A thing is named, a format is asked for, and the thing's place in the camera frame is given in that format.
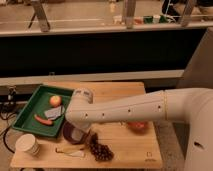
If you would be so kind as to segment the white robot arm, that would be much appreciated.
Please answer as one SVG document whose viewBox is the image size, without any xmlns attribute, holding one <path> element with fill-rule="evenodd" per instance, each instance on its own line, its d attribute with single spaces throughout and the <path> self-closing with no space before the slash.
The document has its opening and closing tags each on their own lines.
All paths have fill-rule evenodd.
<svg viewBox="0 0 213 171">
<path fill-rule="evenodd" d="M 87 131 L 91 123 L 167 120 L 190 125 L 184 171 L 213 171 L 213 89 L 185 88 L 93 103 L 88 89 L 76 89 L 66 120 Z"/>
</svg>

